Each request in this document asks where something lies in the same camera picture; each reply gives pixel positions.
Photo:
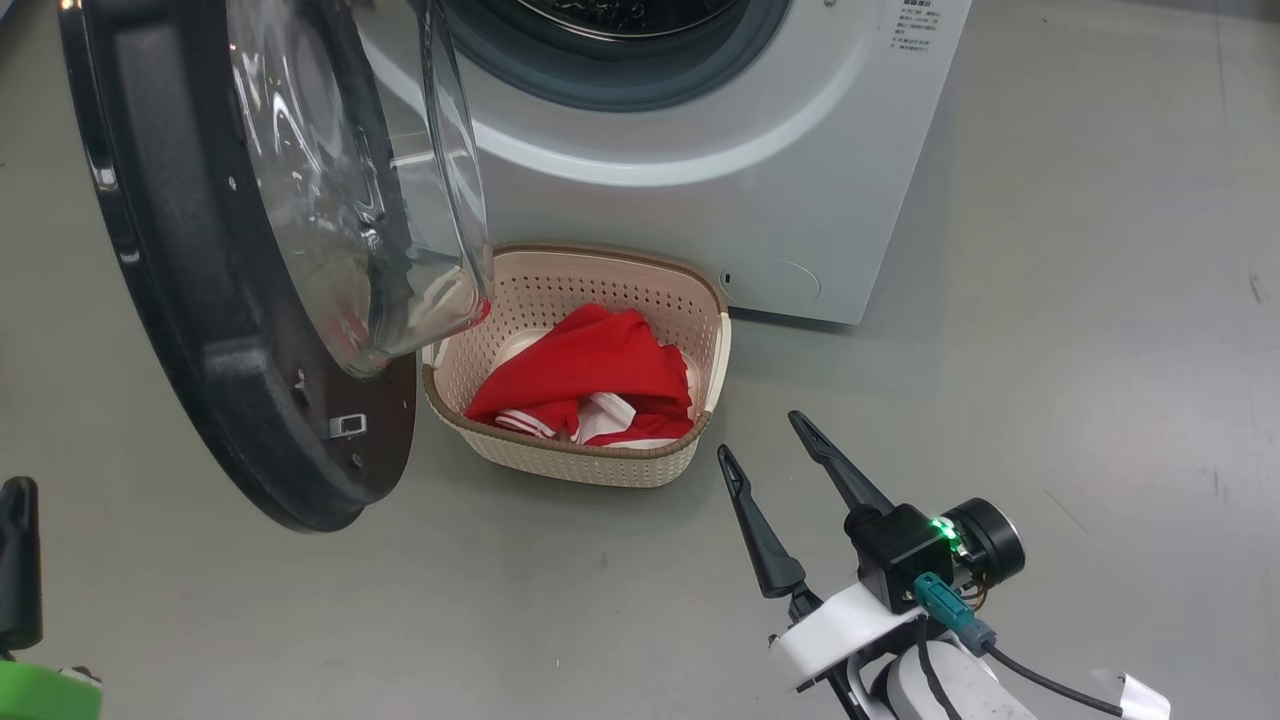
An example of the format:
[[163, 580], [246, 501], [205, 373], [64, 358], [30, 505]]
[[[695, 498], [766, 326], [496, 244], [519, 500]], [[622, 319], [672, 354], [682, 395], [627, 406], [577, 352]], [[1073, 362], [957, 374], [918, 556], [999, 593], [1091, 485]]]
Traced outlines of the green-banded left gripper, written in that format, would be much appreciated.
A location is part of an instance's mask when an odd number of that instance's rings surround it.
[[[1, 488], [1, 651], [42, 638], [38, 487], [13, 477]], [[95, 720], [101, 707], [102, 683], [87, 667], [1, 662], [1, 719]]]

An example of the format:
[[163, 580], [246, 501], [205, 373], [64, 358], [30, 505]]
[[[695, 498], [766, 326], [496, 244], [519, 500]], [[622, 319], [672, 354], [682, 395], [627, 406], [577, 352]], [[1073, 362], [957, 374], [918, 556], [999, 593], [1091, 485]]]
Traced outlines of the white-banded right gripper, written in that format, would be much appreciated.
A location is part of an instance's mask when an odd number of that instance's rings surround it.
[[[887, 496], [808, 415], [792, 410], [787, 418], [810, 460], [826, 471], [845, 502], [846, 523], [869, 521], [893, 511]], [[717, 448], [717, 461], [762, 596], [777, 600], [794, 594], [806, 579], [803, 565], [786, 551], [765, 519], [748, 474], [727, 445]], [[786, 691], [796, 691], [923, 612], [916, 605], [893, 612], [864, 584], [850, 585], [771, 643], [771, 667]]]

